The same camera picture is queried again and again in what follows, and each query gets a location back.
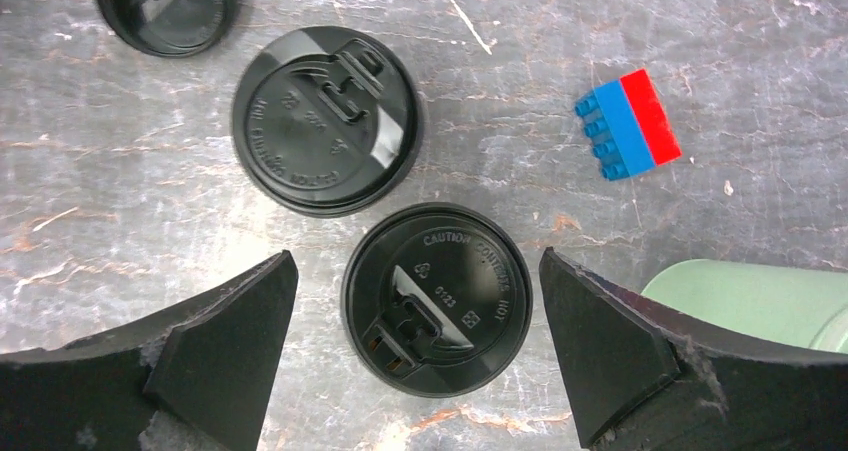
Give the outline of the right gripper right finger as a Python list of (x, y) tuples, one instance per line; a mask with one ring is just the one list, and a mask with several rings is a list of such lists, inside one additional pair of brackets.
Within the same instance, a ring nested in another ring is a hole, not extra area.
[(843, 450), (847, 358), (750, 337), (547, 248), (545, 312), (587, 450)]

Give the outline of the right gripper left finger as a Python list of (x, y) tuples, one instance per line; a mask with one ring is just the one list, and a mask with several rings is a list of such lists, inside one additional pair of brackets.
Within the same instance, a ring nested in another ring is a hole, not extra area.
[(208, 291), (53, 350), (1, 358), (5, 450), (257, 447), (293, 313), (282, 251)]

